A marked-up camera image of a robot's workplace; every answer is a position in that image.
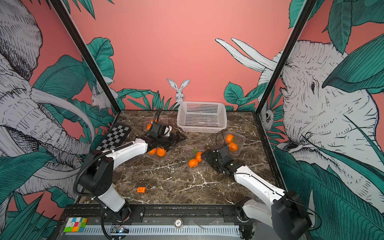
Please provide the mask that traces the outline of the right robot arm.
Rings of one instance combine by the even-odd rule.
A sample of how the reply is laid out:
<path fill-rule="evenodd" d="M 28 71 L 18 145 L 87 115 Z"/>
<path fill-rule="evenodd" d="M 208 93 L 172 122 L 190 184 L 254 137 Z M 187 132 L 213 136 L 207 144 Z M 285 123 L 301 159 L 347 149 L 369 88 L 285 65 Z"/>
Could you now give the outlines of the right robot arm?
<path fill-rule="evenodd" d="M 309 231 L 312 221 L 300 196 L 272 185 L 244 163 L 234 160 L 228 146 L 208 149 L 201 159 L 216 172 L 224 174 L 256 195 L 263 203 L 246 200 L 241 206 L 247 220 L 255 219 L 272 227 L 281 240 L 299 240 Z"/>

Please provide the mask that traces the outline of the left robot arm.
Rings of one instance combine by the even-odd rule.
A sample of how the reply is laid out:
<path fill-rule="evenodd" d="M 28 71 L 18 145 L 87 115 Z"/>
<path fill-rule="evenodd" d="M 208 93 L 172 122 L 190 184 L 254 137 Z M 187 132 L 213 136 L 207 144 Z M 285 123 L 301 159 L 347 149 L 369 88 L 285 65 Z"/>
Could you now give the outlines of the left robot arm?
<path fill-rule="evenodd" d="M 131 216 L 129 203 L 113 186 L 113 172 L 123 163 L 158 148 L 169 151 L 187 139 L 172 126 L 155 122 L 144 135 L 134 141 L 107 151 L 89 152 L 74 182 L 73 192 L 80 197 L 95 199 L 108 214 L 119 222 Z"/>

